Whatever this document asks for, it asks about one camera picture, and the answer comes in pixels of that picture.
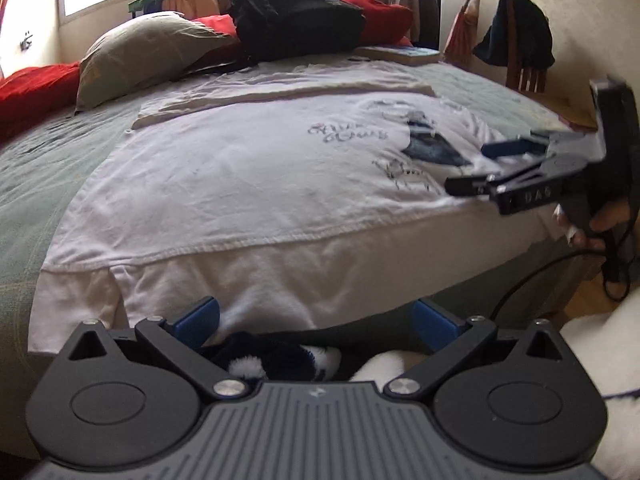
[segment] triangular cutout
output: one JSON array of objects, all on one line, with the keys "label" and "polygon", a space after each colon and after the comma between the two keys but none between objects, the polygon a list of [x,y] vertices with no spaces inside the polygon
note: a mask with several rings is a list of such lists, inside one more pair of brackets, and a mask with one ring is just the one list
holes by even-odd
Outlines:
[{"label": "triangular cutout", "polygon": [[537,332],[527,349],[527,355],[530,357],[540,357],[542,359],[552,359],[561,361],[562,355],[546,332]]},{"label": "triangular cutout", "polygon": [[82,359],[91,359],[93,357],[103,357],[107,355],[107,351],[102,346],[100,338],[95,332],[85,332],[82,334],[80,341],[71,352],[69,360],[80,361]]}]

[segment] red blanket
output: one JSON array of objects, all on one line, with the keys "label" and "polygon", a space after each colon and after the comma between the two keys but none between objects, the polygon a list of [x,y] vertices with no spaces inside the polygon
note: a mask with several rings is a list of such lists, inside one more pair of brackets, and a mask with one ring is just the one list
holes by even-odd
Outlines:
[{"label": "red blanket", "polygon": [[78,63],[29,67],[0,80],[0,146],[76,102]]}]

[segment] black backpack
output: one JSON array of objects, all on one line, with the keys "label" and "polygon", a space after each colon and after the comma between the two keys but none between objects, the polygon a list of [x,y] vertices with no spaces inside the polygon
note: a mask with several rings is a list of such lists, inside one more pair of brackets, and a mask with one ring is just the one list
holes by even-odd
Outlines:
[{"label": "black backpack", "polygon": [[352,50],[365,19],[342,0],[230,0],[238,38],[256,61]]}]

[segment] wooden chair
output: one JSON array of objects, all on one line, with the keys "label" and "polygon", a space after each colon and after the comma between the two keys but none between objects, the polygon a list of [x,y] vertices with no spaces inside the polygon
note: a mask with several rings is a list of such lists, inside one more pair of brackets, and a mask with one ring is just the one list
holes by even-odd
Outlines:
[{"label": "wooden chair", "polygon": [[507,88],[518,92],[544,92],[546,70],[523,68],[518,52],[518,27],[513,0],[507,1]]}]

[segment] beige pillow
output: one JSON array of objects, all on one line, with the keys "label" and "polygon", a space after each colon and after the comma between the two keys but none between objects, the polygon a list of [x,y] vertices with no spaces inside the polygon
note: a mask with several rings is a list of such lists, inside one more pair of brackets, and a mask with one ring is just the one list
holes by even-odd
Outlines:
[{"label": "beige pillow", "polygon": [[110,30],[80,62],[76,110],[166,81],[234,38],[175,12],[146,14]]}]

